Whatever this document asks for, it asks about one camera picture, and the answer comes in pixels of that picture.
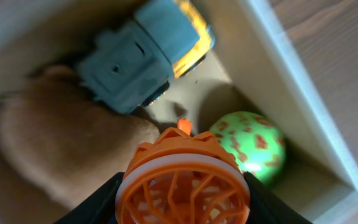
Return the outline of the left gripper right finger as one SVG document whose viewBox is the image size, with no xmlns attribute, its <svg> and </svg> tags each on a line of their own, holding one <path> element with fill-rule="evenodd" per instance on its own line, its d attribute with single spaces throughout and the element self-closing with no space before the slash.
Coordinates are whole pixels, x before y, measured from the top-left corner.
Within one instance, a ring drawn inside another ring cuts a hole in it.
<svg viewBox="0 0 358 224">
<path fill-rule="evenodd" d="M 243 173 L 250 190 L 246 224 L 312 224 L 290 208 L 250 172 Z"/>
</svg>

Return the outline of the yellow grey toy truck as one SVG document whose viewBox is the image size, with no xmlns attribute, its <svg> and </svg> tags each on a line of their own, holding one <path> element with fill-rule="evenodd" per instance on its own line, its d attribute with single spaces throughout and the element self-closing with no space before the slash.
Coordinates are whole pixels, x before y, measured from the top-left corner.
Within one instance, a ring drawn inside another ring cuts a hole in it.
<svg viewBox="0 0 358 224">
<path fill-rule="evenodd" d="M 97 35 L 76 71 L 96 101 L 129 114 L 165 93 L 170 79 L 192 71 L 214 42 L 190 1 L 147 1 L 120 28 Z"/>
</svg>

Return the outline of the green number ball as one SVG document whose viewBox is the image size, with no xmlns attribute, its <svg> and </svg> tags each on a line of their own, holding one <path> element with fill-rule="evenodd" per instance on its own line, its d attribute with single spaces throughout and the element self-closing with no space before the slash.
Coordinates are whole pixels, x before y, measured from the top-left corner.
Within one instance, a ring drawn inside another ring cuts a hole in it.
<svg viewBox="0 0 358 224">
<path fill-rule="evenodd" d="M 281 131 L 262 115 L 236 111 L 219 118 L 209 129 L 220 145 L 234 155 L 240 171 L 269 185 L 287 158 Z"/>
</svg>

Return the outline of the orange round basket toy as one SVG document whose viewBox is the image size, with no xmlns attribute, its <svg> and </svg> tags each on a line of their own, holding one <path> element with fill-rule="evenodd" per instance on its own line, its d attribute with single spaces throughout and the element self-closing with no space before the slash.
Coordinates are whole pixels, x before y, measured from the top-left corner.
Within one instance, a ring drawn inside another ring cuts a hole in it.
<svg viewBox="0 0 358 224">
<path fill-rule="evenodd" d="M 209 131 L 168 128 L 140 144 L 115 198 L 118 223 L 244 224 L 249 213 L 235 157 Z"/>
</svg>

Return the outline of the pink white pig toy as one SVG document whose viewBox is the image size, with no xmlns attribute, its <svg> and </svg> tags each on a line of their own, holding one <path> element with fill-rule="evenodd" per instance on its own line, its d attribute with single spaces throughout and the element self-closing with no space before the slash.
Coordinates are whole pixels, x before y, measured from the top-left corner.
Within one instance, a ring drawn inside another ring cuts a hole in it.
<svg viewBox="0 0 358 224">
<path fill-rule="evenodd" d="M 192 122 L 186 118 L 179 119 L 177 122 L 177 128 L 190 136 L 192 132 Z"/>
</svg>

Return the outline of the brown plush toy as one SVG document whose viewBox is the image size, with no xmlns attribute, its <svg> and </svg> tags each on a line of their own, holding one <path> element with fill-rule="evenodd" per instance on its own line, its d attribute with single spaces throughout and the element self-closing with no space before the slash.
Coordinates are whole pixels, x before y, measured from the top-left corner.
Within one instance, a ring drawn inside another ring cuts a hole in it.
<svg viewBox="0 0 358 224">
<path fill-rule="evenodd" d="M 137 147 L 160 131 L 91 101 L 64 65 L 42 70 L 0 108 L 0 150 L 10 165 L 52 200 L 72 209 L 114 174 Z"/>
</svg>

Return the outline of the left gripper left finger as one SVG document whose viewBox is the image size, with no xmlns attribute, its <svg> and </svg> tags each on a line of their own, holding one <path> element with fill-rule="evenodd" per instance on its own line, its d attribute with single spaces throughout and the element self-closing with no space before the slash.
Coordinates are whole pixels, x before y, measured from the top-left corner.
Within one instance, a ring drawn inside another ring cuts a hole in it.
<svg viewBox="0 0 358 224">
<path fill-rule="evenodd" d="M 118 172 L 86 200 L 53 224 L 117 224 L 115 198 L 124 177 Z"/>
</svg>

